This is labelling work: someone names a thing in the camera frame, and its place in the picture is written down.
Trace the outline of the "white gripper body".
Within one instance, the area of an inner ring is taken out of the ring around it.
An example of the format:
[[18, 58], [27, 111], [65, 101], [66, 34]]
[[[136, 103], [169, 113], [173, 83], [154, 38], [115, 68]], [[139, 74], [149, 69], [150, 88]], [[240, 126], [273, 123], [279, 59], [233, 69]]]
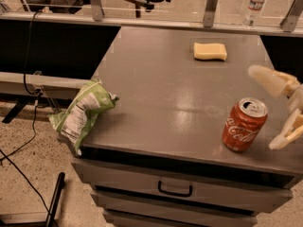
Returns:
[[301, 84], [288, 99], [287, 109], [290, 114], [296, 109], [303, 112], [303, 84]]

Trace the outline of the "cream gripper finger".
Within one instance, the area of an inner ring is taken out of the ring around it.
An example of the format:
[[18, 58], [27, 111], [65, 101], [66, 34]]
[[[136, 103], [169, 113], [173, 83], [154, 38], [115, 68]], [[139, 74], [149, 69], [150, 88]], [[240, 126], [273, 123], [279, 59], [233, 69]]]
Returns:
[[278, 134], [269, 144], [271, 150], [285, 148], [303, 134], [303, 113], [295, 109], [286, 120], [280, 134]]
[[251, 65], [248, 76], [273, 97], [291, 96], [301, 85], [297, 77], [262, 65]]

